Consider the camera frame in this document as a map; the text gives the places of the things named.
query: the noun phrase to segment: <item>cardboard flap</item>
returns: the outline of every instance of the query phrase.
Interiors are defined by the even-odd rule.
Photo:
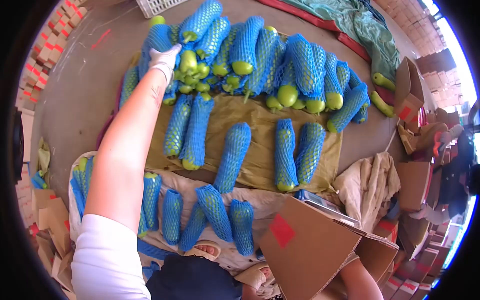
[[[291,197],[260,247],[285,298],[310,300],[338,273],[359,241],[354,232]]]

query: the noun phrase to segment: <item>red tape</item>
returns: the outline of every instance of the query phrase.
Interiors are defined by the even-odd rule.
[[[280,248],[285,248],[288,242],[295,236],[295,231],[279,214],[274,217],[269,227]]]

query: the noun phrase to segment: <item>slipper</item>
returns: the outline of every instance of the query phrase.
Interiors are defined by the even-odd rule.
[[[260,269],[262,268],[268,268],[268,264],[258,263],[256,265],[253,265],[242,273],[235,276],[235,279],[243,284],[251,286],[255,290],[258,290],[260,286],[267,281],[265,274],[260,271]]]
[[[211,255],[210,253],[207,253],[205,251],[202,251],[200,249],[197,249],[195,248],[195,246],[210,246],[210,247],[214,247],[215,248],[215,251],[214,251],[214,255]],[[202,256],[206,259],[208,259],[209,261],[214,261],[215,259],[217,259],[219,256],[220,256],[220,252],[221,252],[221,249],[220,249],[220,246],[215,243],[214,241],[211,241],[211,240],[201,240],[201,241],[198,241],[194,246],[193,248],[191,248],[190,250],[188,250],[187,252],[185,252],[185,254],[183,256],[191,256],[191,255],[195,255],[195,256]]]

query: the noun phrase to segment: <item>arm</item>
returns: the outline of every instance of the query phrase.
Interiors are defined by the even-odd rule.
[[[84,215],[104,216],[137,232],[148,149],[179,50],[173,48],[165,53],[151,53],[150,70],[102,140]]]
[[[383,300],[377,283],[358,256],[340,270],[340,276],[347,287],[348,300]]]

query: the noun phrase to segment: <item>white glove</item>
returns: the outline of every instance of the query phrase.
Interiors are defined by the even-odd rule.
[[[158,69],[163,72],[167,85],[173,79],[173,68],[175,67],[175,59],[181,50],[181,45],[176,44],[170,50],[165,52],[158,52],[155,49],[150,49],[151,60],[148,63],[148,69]]]

